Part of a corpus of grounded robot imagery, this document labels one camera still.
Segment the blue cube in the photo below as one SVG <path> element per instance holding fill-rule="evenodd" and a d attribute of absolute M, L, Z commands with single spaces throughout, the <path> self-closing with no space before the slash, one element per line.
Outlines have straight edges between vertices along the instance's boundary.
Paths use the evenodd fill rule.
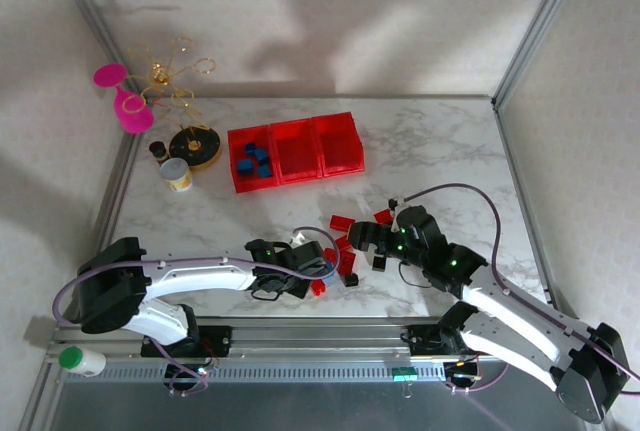
<path fill-rule="evenodd" d="M 252 156 L 256 152 L 256 143 L 253 141 L 244 145 L 244 150 L 247 156 Z"/>
<path fill-rule="evenodd" d="M 253 155 L 258 160 L 258 164 L 262 166 L 263 164 L 269 164 L 269 153 L 264 148 L 256 148 L 253 152 Z"/>
<path fill-rule="evenodd" d="M 263 164 L 258 168 L 258 174 L 261 178 L 270 178 L 271 176 L 273 176 L 273 173 L 271 172 L 271 166 L 269 166 L 268 164 Z"/>
<path fill-rule="evenodd" d="M 236 167 L 238 169 L 238 174 L 253 174 L 253 161 L 250 159 L 239 159 Z"/>

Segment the red storage tray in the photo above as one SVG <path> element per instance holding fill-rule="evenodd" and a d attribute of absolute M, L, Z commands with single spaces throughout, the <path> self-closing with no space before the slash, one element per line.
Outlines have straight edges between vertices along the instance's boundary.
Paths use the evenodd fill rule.
<path fill-rule="evenodd" d="M 364 150 L 351 113 L 273 123 L 228 132 L 231 175 L 236 192 L 364 171 Z M 254 142 L 269 153 L 273 176 L 240 175 L 237 162 Z"/>

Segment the black block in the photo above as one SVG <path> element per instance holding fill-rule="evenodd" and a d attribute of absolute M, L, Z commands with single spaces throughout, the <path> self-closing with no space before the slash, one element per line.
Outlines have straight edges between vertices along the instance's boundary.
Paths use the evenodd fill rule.
<path fill-rule="evenodd" d="M 356 273 L 347 274 L 344 277 L 344 285 L 347 288 L 350 288 L 352 286 L 357 286 L 359 282 L 360 280 L 358 279 L 358 275 Z"/>
<path fill-rule="evenodd" d="M 386 271 L 387 269 L 387 258 L 384 256 L 374 256 L 373 257 L 373 266 L 371 267 L 374 271 Z"/>

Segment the marble table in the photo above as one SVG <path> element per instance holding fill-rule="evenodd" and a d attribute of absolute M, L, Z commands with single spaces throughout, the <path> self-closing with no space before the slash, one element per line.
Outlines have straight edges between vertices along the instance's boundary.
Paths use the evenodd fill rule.
<path fill-rule="evenodd" d="M 217 163 L 194 173 L 194 186 L 174 193 L 162 181 L 147 150 L 168 142 L 175 124 L 157 121 L 143 137 L 135 158 L 114 240 L 137 236 L 148 257 L 249 257 L 244 244 L 255 238 L 288 241 L 296 226 L 329 229 L 332 214 L 373 220 L 394 196 L 408 196 L 447 182 L 466 182 L 487 192 L 503 223 L 499 269 L 514 284 L 541 300 L 540 277 L 489 100 L 441 99 L 197 99 L 204 121 L 218 131 L 223 151 Z M 365 147 L 366 171 L 301 184 L 237 194 L 231 179 L 229 129 L 351 111 Z M 449 241 L 489 257 L 495 222 L 481 197 L 442 190 L 414 203 L 438 220 Z M 333 232 L 335 237 L 341 233 Z M 323 246 L 327 243 L 318 236 Z M 277 302 L 253 300 L 248 292 L 210 290 L 173 295 L 168 301 L 192 306 L 198 316 L 439 316 L 454 299 L 434 289 L 407 286 L 398 263 L 386 272 L 371 269 L 372 256 L 358 252 L 354 271 L 360 285 L 346 288 L 327 280 L 320 297 Z M 427 284 L 418 269 L 403 269 L 407 280 Z"/>

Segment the white bottle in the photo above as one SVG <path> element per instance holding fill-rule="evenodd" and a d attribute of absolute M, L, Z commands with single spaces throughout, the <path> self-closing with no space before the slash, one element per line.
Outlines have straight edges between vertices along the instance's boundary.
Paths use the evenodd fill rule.
<path fill-rule="evenodd" d="M 70 373 L 96 376 L 107 365 L 104 354 L 78 346 L 70 346 L 58 356 L 58 363 Z"/>

